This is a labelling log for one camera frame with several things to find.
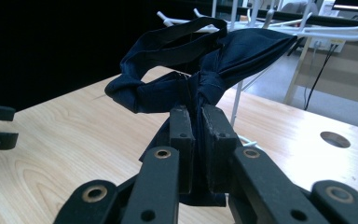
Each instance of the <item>black cloth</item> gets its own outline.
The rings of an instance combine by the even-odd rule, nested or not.
[[[178,38],[213,25],[208,33],[181,46],[168,47]],[[181,195],[189,205],[225,206],[224,194],[213,194],[206,186],[201,108],[216,105],[225,91],[241,80],[270,66],[296,42],[296,37],[271,30],[248,28],[227,32],[225,21],[202,17],[142,35],[122,59],[122,74],[105,92],[133,113],[169,112],[185,105],[196,138],[192,193]],[[170,72],[149,83],[141,79],[158,65],[172,66],[200,60],[192,76]],[[169,131],[167,119],[146,150],[157,145],[158,135]]]

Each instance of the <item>black cable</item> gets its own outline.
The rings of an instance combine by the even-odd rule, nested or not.
[[[338,45],[333,45],[333,44],[330,45],[330,50],[328,50],[328,52],[327,52],[326,58],[324,60],[324,65],[322,66],[321,71],[319,72],[318,76],[316,77],[315,82],[313,83],[312,88],[310,89],[310,95],[308,96],[308,101],[307,101],[306,106],[304,107],[304,110],[308,109],[308,105],[310,103],[310,97],[312,96],[312,93],[313,93],[313,90],[315,89],[316,83],[318,83],[319,77],[321,76],[322,71],[324,70],[324,67],[326,66],[328,60],[330,59],[331,55],[333,54],[334,50],[336,50],[337,47],[338,47]]]

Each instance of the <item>metal rivet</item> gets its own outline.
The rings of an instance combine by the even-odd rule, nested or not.
[[[155,152],[155,157],[159,159],[166,159],[171,156],[171,152],[167,149],[160,149]]]
[[[86,188],[83,191],[82,199],[86,203],[96,203],[107,194],[107,188],[103,185],[95,185]]]
[[[248,158],[255,159],[260,156],[260,153],[258,153],[258,151],[254,149],[248,148],[243,151],[243,155],[245,155]]]
[[[335,187],[335,186],[330,186],[330,187],[327,187],[325,191],[330,198],[332,198],[336,201],[339,201],[341,203],[353,203],[354,202],[353,196],[349,192],[347,192],[345,189]]]

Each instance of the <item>black fabric bag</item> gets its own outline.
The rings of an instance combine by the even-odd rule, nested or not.
[[[181,46],[165,48],[182,36],[205,26],[217,32],[208,33]],[[201,108],[216,105],[225,91],[279,59],[296,42],[296,36],[271,30],[249,28],[227,32],[225,21],[202,17],[142,35],[122,59],[122,74],[110,82],[105,92],[133,113],[162,113],[185,105],[196,137],[194,180],[190,194],[180,202],[189,205],[225,206],[224,194],[213,194],[205,179]],[[170,72],[152,82],[141,80],[158,65],[200,61],[200,70],[188,77]],[[167,119],[146,150],[157,145],[158,136],[169,131]]]

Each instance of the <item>screw hole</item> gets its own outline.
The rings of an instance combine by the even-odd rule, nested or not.
[[[303,212],[298,211],[298,210],[292,210],[290,215],[292,215],[292,217],[298,221],[306,221],[307,220],[307,216]]]
[[[156,214],[153,210],[145,210],[141,214],[142,221],[148,222],[148,221],[152,221],[155,218],[156,218]]]

